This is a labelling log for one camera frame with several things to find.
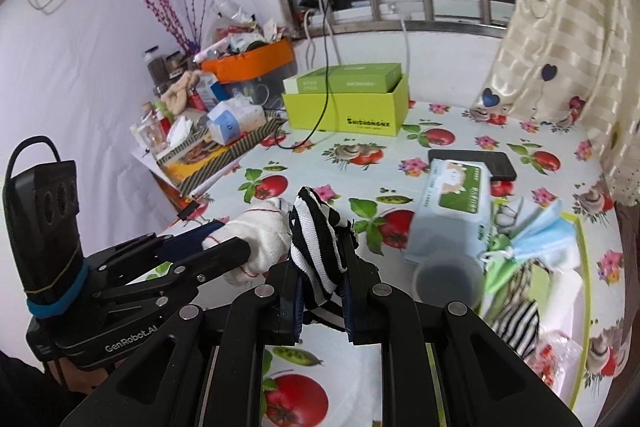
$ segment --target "smartphone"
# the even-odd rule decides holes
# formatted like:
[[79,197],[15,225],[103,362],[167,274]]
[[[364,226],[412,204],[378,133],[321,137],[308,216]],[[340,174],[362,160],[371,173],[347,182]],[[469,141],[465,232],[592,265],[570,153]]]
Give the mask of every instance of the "smartphone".
[[516,170],[504,152],[429,149],[429,163],[432,160],[453,160],[484,163],[491,172],[492,182],[513,182]]

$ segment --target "orange basket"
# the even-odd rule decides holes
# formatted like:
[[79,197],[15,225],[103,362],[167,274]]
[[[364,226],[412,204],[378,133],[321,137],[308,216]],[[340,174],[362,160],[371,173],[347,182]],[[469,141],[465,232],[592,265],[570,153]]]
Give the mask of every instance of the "orange basket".
[[200,68],[216,75],[220,83],[252,80],[289,64],[294,58],[293,49],[288,39],[267,44],[252,52],[218,60],[205,60]]

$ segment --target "surgical mask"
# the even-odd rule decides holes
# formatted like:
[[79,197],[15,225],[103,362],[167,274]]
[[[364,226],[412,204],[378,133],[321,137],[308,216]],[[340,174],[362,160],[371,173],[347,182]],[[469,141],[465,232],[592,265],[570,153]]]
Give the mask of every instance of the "surgical mask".
[[561,210],[560,200],[552,201],[546,208],[540,207],[530,219],[516,227],[500,250],[481,256],[487,263],[484,282],[487,293],[495,295],[529,259],[538,259],[551,270],[565,261],[568,250],[575,246],[575,229],[562,219]]

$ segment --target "tablecloth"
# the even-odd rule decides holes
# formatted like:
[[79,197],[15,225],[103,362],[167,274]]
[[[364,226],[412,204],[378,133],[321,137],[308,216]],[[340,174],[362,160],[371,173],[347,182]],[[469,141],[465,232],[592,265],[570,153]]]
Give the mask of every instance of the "tablecloth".
[[[302,143],[308,131],[292,131],[285,125],[277,137],[261,142],[208,190],[196,211],[198,219],[226,221],[256,198],[282,196],[293,201],[300,187],[310,186],[324,201],[356,221],[358,254],[380,268],[381,279],[408,291],[414,265],[403,260],[401,250],[427,178],[428,150],[505,152],[518,176],[513,184],[495,185],[494,196],[526,196],[542,205],[560,198],[564,210],[580,221],[587,256],[581,267],[588,310],[584,326],[590,338],[584,347],[588,349],[594,343],[600,349],[605,347],[609,358],[604,367],[596,367],[589,364],[588,357],[582,357],[575,377],[571,374],[568,378],[573,378],[577,389],[577,397],[572,393],[573,411],[583,425],[594,425],[624,358],[625,284],[618,223],[586,133],[578,124],[560,127],[524,123],[502,115],[477,121],[462,108],[420,102],[410,105],[413,107],[397,137],[318,131],[309,142]],[[276,141],[298,147],[283,150]],[[194,226],[196,223],[187,227],[178,223],[167,232],[180,233]],[[204,286],[199,300],[206,307],[219,306],[244,290],[215,281]],[[346,336],[341,338],[339,333],[329,331],[319,325],[305,327],[299,346],[303,351],[270,348],[266,389],[273,386],[280,391],[268,396],[272,401],[293,399],[287,393],[296,395],[294,388],[302,385],[309,396],[316,397],[314,403],[318,399],[322,403],[322,397],[328,396],[324,416],[304,397],[297,398],[301,409],[310,409],[309,417],[324,418],[318,425],[375,425],[382,413],[382,384],[379,363],[372,361],[377,360],[379,350],[375,346],[350,346]],[[330,341],[319,341],[323,335]],[[346,371],[345,360],[351,357],[355,357],[353,364],[358,368],[348,365]],[[300,375],[301,380],[291,375]],[[269,409],[272,416],[274,408]],[[273,423],[265,417],[263,425]]]

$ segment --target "candy wrapper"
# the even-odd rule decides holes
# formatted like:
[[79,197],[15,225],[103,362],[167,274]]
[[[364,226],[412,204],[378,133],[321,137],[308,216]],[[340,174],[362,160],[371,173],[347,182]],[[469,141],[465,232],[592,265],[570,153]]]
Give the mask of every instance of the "candy wrapper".
[[562,331],[550,331],[540,336],[538,347],[525,362],[541,380],[553,387],[558,376],[578,360],[582,348]]

